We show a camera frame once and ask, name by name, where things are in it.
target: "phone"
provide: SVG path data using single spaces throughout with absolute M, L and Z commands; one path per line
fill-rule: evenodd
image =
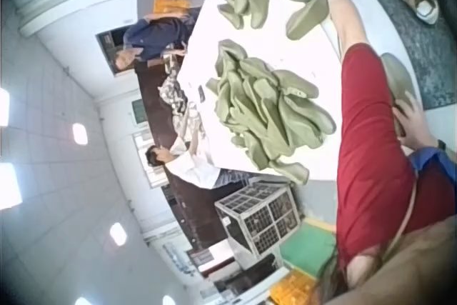
M 206 97 L 205 97 L 205 93 L 203 92 L 203 87 L 201 87 L 201 85 L 199 86 L 199 96 L 200 96 L 200 103 L 205 102 Z

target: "man in dark blue shirt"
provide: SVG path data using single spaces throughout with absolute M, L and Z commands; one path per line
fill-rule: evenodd
M 198 14 L 199 9 L 190 9 L 189 14 L 149 14 L 140 19 L 124 34 L 124 50 L 116 56 L 117 68 L 123 70 L 135 59 L 154 66 L 162 62 L 163 54 L 185 55 Z M 166 50 L 169 44 L 183 49 Z

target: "red shirt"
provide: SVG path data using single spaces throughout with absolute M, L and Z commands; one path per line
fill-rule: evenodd
M 336 241 L 343 268 L 363 250 L 395 236 L 415 175 L 396 138 L 383 65 L 369 45 L 357 44 L 348 50 L 341 84 Z M 405 233 L 455 212 L 453 185 L 432 162 L 419 174 L 416 203 Z

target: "man in white shirt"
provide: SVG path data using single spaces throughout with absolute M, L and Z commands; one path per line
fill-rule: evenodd
M 199 125 L 192 133 L 189 148 L 184 143 L 189 110 L 184 115 L 184 125 L 170 149 L 162 146 L 151 146 L 146 151 L 150 166 L 165 166 L 172 174 L 202 189 L 216 189 L 227 184 L 247 180 L 257 174 L 247 171 L 232 171 L 213 166 L 204 154 L 198 154 Z

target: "white shirt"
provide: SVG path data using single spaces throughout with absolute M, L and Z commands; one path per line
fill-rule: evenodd
M 165 164 L 171 173 L 202 189 L 213 188 L 221 172 L 220 168 L 210 164 L 200 154 L 190 154 L 184 141 L 179 136 L 170 148 L 170 152 L 173 155 L 179 155 L 173 161 Z

